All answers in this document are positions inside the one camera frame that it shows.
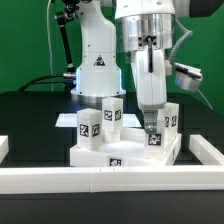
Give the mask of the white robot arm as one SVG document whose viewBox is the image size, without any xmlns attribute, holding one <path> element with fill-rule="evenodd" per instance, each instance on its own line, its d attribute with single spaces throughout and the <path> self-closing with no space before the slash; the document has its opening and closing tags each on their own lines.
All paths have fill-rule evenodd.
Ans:
<svg viewBox="0 0 224 224">
<path fill-rule="evenodd" d="M 224 0 L 81 0 L 77 16 L 82 32 L 82 63 L 75 94 L 88 98 L 119 95 L 116 40 L 130 54 L 138 107 L 148 134 L 159 129 L 158 111 L 167 101 L 166 70 L 198 82 L 199 70 L 175 61 L 178 48 L 192 32 L 173 40 L 180 17 L 208 17 Z"/>
</svg>

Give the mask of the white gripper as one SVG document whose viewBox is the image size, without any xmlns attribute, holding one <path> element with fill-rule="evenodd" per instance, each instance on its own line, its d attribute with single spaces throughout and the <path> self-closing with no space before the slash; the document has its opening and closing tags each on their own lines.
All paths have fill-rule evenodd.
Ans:
<svg viewBox="0 0 224 224">
<path fill-rule="evenodd" d="M 138 107 L 144 113 L 144 130 L 147 134 L 157 132 L 158 109 L 167 101 L 165 60 L 162 50 L 154 50 L 153 71 L 149 71 L 147 51 L 137 51 L 131 63 Z"/>
</svg>

